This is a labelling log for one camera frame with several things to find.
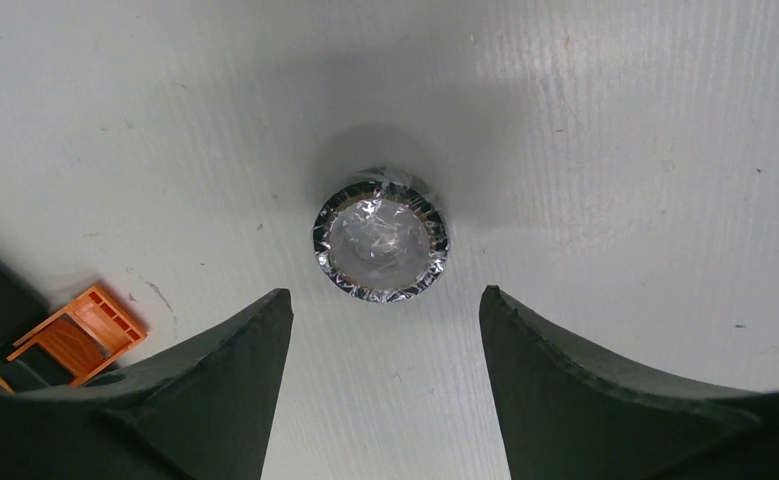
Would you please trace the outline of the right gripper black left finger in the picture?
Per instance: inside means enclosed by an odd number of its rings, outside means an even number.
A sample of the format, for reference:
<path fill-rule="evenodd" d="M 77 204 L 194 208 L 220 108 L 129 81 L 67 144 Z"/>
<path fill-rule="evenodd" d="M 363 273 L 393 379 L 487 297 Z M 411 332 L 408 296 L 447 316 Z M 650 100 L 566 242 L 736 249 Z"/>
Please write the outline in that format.
<path fill-rule="evenodd" d="M 291 295 L 81 387 L 26 400 L 28 479 L 257 479 L 290 345 Z"/>

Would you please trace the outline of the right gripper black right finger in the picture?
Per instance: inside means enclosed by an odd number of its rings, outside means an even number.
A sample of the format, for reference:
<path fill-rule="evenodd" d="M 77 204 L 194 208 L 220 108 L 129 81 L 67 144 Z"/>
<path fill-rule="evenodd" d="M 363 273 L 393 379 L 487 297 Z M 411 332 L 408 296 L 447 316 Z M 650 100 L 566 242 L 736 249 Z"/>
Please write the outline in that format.
<path fill-rule="evenodd" d="M 515 479 L 659 479 L 759 429 L 735 390 L 624 358 L 495 285 L 479 324 Z"/>

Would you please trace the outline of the black plastic tool case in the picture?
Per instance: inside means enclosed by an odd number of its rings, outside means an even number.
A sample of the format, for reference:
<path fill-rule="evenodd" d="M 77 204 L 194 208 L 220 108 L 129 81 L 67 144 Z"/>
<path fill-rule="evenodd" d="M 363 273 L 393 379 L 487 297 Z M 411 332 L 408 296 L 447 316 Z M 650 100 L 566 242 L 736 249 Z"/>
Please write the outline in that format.
<path fill-rule="evenodd" d="M 147 326 L 102 283 L 50 313 L 0 263 L 0 391 L 85 385 L 115 370 L 147 336 Z"/>

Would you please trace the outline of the silver measuring tape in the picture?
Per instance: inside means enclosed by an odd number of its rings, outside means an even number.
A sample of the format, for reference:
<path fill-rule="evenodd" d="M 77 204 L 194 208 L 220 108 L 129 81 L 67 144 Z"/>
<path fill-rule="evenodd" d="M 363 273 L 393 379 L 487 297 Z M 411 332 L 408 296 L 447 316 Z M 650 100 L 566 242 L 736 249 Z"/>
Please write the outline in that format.
<path fill-rule="evenodd" d="M 312 245 L 322 273 L 375 304 L 414 298 L 445 272 L 451 248 L 437 196 L 399 168 L 356 172 L 319 210 Z"/>

